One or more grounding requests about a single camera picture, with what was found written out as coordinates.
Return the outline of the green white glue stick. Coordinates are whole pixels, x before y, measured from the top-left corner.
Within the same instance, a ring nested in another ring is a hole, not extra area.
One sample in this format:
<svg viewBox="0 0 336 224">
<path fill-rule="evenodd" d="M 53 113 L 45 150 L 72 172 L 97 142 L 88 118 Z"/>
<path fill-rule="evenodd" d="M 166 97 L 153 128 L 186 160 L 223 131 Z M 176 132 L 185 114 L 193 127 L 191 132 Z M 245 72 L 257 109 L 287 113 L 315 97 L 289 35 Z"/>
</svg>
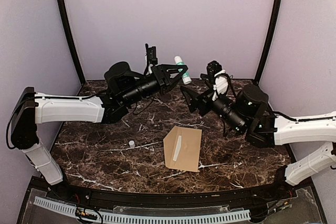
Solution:
<svg viewBox="0 0 336 224">
<path fill-rule="evenodd" d="M 184 66 L 185 65 L 184 61 L 182 60 L 182 58 L 180 56 L 175 56 L 174 61 L 175 61 L 175 64 L 178 65 L 178 66 Z M 192 82 L 192 79 L 191 79 L 188 71 L 186 71 L 182 75 L 182 80 L 183 80 L 183 83 L 185 85 L 188 85 Z"/>
</svg>

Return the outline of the brown kraft paper envelope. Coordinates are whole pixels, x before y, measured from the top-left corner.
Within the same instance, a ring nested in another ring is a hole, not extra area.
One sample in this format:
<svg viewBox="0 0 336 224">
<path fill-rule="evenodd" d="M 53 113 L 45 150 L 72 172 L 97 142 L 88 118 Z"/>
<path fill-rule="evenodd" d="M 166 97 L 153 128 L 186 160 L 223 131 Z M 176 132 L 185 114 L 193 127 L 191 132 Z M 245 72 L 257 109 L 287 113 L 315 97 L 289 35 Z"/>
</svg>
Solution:
<svg viewBox="0 0 336 224">
<path fill-rule="evenodd" d="M 178 136 L 182 146 L 176 162 L 172 161 Z M 198 172 L 202 130 L 174 126 L 163 139 L 165 166 L 169 169 Z"/>
</svg>

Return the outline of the white glue stick cap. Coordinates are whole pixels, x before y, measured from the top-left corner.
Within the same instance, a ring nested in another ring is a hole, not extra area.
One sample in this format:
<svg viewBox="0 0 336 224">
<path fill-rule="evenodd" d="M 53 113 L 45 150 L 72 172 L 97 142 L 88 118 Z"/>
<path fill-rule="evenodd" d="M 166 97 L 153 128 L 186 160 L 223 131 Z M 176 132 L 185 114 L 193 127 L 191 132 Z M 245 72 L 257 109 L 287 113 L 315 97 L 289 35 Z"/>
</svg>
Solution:
<svg viewBox="0 0 336 224">
<path fill-rule="evenodd" d="M 134 148 L 134 147 L 135 147 L 135 142 L 134 142 L 134 141 L 130 141 L 130 142 L 129 142 L 129 146 L 130 146 L 131 148 Z"/>
</svg>

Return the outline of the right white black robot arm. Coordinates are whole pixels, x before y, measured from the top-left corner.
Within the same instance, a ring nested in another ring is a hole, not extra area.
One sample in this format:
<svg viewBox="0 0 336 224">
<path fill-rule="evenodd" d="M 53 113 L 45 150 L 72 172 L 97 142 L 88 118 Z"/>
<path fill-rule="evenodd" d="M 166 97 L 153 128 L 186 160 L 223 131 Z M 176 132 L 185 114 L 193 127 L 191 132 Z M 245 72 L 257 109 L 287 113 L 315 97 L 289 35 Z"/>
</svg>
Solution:
<svg viewBox="0 0 336 224">
<path fill-rule="evenodd" d="M 335 168 L 335 112 L 291 118 L 269 111 L 268 95 L 253 85 L 244 86 L 235 100 L 226 94 L 208 89 L 199 94 L 187 87 L 180 88 L 190 112 L 201 116 L 213 111 L 224 125 L 258 148 L 269 148 L 298 142 L 323 142 L 316 151 L 276 171 L 274 184 L 268 188 L 273 200 L 280 199 L 306 178 L 330 167 Z"/>
</svg>

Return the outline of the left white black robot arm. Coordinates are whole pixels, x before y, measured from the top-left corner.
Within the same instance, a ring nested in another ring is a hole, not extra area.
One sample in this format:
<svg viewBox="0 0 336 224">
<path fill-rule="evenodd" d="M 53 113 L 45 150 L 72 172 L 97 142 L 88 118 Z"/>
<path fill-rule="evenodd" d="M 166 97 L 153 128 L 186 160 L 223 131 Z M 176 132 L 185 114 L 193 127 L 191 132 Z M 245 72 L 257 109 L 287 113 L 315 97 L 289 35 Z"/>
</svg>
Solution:
<svg viewBox="0 0 336 224">
<path fill-rule="evenodd" d="M 6 144 L 19 149 L 54 186 L 54 193 L 63 201 L 74 197 L 74 189 L 65 182 L 60 166 L 51 157 L 37 134 L 37 125 L 49 122 L 119 122 L 133 104 L 156 93 L 172 90 L 186 73 L 186 65 L 157 65 L 150 74 L 131 70 L 125 61 L 118 62 L 104 74 L 105 90 L 86 97 L 47 95 L 26 87 L 6 127 Z"/>
</svg>

